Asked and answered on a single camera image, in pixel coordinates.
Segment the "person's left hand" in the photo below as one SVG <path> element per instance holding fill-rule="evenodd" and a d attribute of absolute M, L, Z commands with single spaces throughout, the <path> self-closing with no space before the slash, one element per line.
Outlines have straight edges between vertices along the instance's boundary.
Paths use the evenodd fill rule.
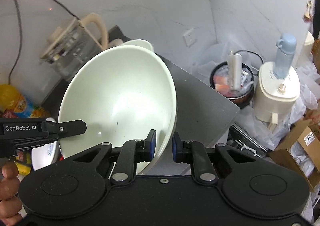
<path fill-rule="evenodd" d="M 18 168 L 14 162 L 7 162 L 1 168 L 1 222 L 4 225 L 16 225 L 22 220 L 22 203 L 16 196 L 20 186 Z"/>

